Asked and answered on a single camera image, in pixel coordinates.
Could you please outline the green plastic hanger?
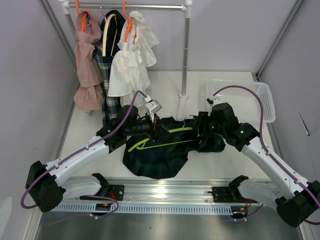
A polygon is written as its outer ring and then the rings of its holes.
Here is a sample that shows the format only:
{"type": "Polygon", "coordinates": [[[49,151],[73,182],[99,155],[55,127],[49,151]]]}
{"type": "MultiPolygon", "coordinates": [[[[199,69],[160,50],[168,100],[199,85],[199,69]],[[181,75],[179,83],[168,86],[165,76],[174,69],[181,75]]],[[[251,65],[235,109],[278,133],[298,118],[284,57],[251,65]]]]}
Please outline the green plastic hanger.
{"type": "Polygon", "coordinates": [[[193,133],[193,121],[186,124],[167,120],[163,126],[168,134],[160,139],[152,140],[146,134],[130,137],[125,145],[126,154],[142,154],[150,151],[189,152],[198,148],[201,140],[193,133]]]}

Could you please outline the white ruffled skirt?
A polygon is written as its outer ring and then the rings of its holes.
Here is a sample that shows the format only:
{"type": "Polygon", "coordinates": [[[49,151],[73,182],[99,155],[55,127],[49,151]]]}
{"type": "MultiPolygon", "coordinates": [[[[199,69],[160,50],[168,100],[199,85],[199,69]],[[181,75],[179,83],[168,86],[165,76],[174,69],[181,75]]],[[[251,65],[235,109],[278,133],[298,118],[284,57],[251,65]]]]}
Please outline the white ruffled skirt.
{"type": "Polygon", "coordinates": [[[147,68],[157,63],[152,47],[160,43],[139,11],[131,11],[129,17],[133,18],[132,31],[128,42],[124,42],[126,21],[117,43],[119,51],[113,58],[109,79],[108,95],[119,97],[121,106],[129,105],[136,91],[145,93],[151,85],[147,68]]]}

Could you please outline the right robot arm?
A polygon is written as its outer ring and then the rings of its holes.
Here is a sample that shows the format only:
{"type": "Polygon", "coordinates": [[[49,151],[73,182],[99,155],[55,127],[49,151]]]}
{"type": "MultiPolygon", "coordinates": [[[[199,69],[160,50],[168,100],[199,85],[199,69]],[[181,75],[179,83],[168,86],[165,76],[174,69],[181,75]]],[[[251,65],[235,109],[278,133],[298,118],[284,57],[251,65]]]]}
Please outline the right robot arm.
{"type": "Polygon", "coordinates": [[[214,105],[211,112],[199,112],[195,131],[201,137],[222,137],[228,145],[251,159],[275,185],[268,187],[239,176],[235,179],[236,185],[228,189],[232,201],[255,200],[274,209],[293,228],[307,222],[320,208],[319,181],[311,182],[293,170],[265,144],[259,131],[250,123],[239,122],[228,103],[214,105]]]}

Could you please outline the orange plastic hanger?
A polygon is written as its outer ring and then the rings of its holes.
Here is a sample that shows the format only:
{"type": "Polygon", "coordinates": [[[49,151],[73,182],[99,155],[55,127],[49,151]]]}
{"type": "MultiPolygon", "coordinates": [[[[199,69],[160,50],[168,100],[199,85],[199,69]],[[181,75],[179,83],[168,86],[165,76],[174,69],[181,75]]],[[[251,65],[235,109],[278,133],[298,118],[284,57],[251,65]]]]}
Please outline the orange plastic hanger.
{"type": "Polygon", "coordinates": [[[124,17],[127,20],[127,27],[126,27],[125,37],[124,37],[124,42],[127,43],[129,39],[129,34],[132,32],[132,29],[133,29],[133,18],[127,15],[126,4],[127,4],[127,1],[124,1],[122,4],[122,11],[123,11],[124,17]]]}

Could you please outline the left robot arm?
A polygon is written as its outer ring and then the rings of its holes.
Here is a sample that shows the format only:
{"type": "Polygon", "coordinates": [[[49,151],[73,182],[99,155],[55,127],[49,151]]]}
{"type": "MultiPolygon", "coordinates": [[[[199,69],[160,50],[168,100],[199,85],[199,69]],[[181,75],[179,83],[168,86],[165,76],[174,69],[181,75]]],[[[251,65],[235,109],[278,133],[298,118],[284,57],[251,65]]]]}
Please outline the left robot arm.
{"type": "Polygon", "coordinates": [[[151,140],[158,140],[169,136],[169,131],[157,116],[162,106],[152,100],[145,107],[145,116],[139,117],[137,107],[126,105],[116,118],[111,119],[70,155],[46,164],[34,162],[29,168],[25,195],[30,195],[35,207],[43,213],[72,198],[105,199],[109,193],[109,183],[100,173],[93,173],[83,180],[72,176],[93,161],[106,157],[123,146],[128,137],[148,136],[151,140]]]}

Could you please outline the green plaid skirt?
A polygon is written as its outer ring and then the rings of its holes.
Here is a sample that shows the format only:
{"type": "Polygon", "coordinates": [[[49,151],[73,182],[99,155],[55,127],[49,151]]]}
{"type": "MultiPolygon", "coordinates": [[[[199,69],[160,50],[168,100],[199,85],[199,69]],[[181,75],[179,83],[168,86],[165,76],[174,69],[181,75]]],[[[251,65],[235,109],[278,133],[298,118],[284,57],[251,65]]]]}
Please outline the green plaid skirt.
{"type": "MultiPolygon", "coordinates": [[[[167,120],[175,121],[183,125],[193,121],[192,128],[194,128],[197,123],[196,116],[183,121],[177,121],[173,117],[166,117],[162,118],[160,123],[163,125],[167,120]]],[[[188,161],[189,152],[220,153],[225,149],[226,144],[223,138],[218,135],[197,137],[199,137],[200,143],[194,150],[178,151],[176,153],[162,152],[159,150],[133,154],[124,152],[122,163],[131,173],[139,177],[142,176],[157,180],[173,178],[188,161]]]]}

